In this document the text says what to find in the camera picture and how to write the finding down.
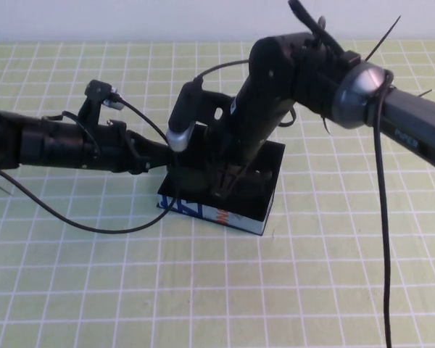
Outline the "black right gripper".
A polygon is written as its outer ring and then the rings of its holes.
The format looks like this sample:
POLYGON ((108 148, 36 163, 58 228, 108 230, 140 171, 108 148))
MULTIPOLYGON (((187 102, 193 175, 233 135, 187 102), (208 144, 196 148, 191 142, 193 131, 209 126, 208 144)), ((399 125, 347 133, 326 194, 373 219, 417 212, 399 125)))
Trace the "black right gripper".
POLYGON ((290 109, 290 99, 204 100, 204 168, 216 170, 213 196, 249 188, 249 163, 290 109))

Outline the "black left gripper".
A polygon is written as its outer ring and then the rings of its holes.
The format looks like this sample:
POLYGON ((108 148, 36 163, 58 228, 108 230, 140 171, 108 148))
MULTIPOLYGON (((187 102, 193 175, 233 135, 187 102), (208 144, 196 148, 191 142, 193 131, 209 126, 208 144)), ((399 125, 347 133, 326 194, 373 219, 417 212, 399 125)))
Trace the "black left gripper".
POLYGON ((126 169, 133 175, 170 164, 170 150, 167 145, 149 140, 131 130, 125 132, 124 156, 126 169))

